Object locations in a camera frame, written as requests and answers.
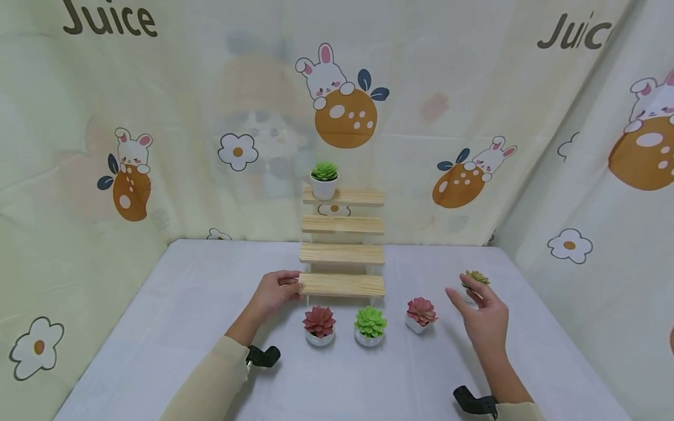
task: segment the white pot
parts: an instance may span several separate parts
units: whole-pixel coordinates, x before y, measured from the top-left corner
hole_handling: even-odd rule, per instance
[[[356,327],[353,328],[353,335],[362,346],[377,346],[384,339],[384,335],[377,337],[365,337]]]
[[[339,174],[337,178],[332,181],[320,181],[316,180],[309,174],[311,179],[311,190],[313,190],[313,196],[318,200],[330,200],[332,196],[335,196],[335,189],[337,189],[337,180],[339,180]]]
[[[431,325],[429,323],[426,326],[422,326],[422,325],[418,324],[412,317],[409,317],[409,316],[405,316],[405,324],[407,325],[407,327],[412,329],[412,331],[414,333],[416,333],[417,335],[420,334],[421,332],[423,332],[424,330],[426,330],[426,328],[428,328],[428,326]]]
[[[477,308],[477,304],[475,303],[475,301],[472,300],[470,295],[468,295],[468,293],[466,292],[467,290],[468,289],[465,286],[463,286],[463,284],[461,282],[459,282],[459,286],[456,289],[456,291],[459,293],[459,295],[461,295],[461,298],[463,298],[463,301],[465,301],[468,304],[470,304],[471,306]]]
[[[307,341],[308,341],[311,345],[314,345],[314,346],[326,346],[326,345],[328,345],[330,342],[332,342],[332,340],[333,340],[334,337],[335,337],[335,333],[332,332],[330,335],[326,335],[326,336],[323,336],[323,337],[318,337],[318,336],[312,335],[311,333],[309,333],[308,330],[304,329],[304,336],[307,338]]]

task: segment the hand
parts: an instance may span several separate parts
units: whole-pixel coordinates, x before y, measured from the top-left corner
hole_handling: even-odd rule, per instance
[[[475,352],[481,360],[506,357],[508,307],[488,285],[481,284],[463,274],[460,278],[470,287],[466,292],[475,301],[478,310],[463,301],[454,289],[445,288],[445,292],[463,316],[466,332]]]
[[[293,299],[300,299],[299,292],[304,284],[297,281],[300,272],[280,270],[267,273],[253,294],[246,311],[266,322],[281,306]]]

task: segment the green succulent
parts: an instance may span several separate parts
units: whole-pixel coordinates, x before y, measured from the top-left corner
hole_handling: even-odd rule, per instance
[[[481,274],[477,270],[474,270],[472,272],[467,270],[466,276],[472,278],[474,281],[477,281],[480,284],[489,285],[489,278],[487,278],[486,276],[484,276],[483,274]],[[464,288],[468,288],[468,286],[466,284],[464,284],[463,281],[461,281],[461,285],[463,285]]]
[[[311,171],[311,176],[319,181],[333,181],[337,178],[337,165],[330,161],[319,162]]]
[[[353,325],[365,337],[383,336],[386,319],[381,316],[382,314],[381,311],[374,307],[367,306],[364,309],[358,310],[356,323],[353,323]]]

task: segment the wooden shelf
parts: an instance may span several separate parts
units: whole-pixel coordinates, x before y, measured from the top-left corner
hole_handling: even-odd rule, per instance
[[[305,287],[301,295],[329,297],[381,297],[386,293],[384,278],[373,275],[300,273]]]
[[[382,266],[384,249],[375,245],[303,242],[299,248],[299,261]]]
[[[381,218],[307,215],[302,217],[302,232],[384,235],[384,221]]]
[[[331,200],[318,200],[313,196],[311,187],[305,187],[302,200],[310,205],[324,205],[326,203],[335,203],[343,206],[384,206],[384,194],[374,189],[337,189],[335,196]]]

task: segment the white table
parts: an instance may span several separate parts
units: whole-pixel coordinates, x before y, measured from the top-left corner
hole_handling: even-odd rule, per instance
[[[304,269],[299,244],[178,240],[163,255],[59,411],[57,421],[156,420],[187,375],[245,306],[260,277]],[[443,287],[479,270],[510,307],[508,354],[550,421],[629,417],[508,257],[487,247],[384,247],[388,318],[384,341],[363,348],[355,313],[367,300],[313,298],[334,311],[326,348],[305,338],[307,307],[282,311],[255,343],[277,346],[274,368],[253,369],[232,420],[467,420],[452,391],[489,394],[458,312]],[[423,335],[404,324],[406,303],[424,296],[440,318]]]

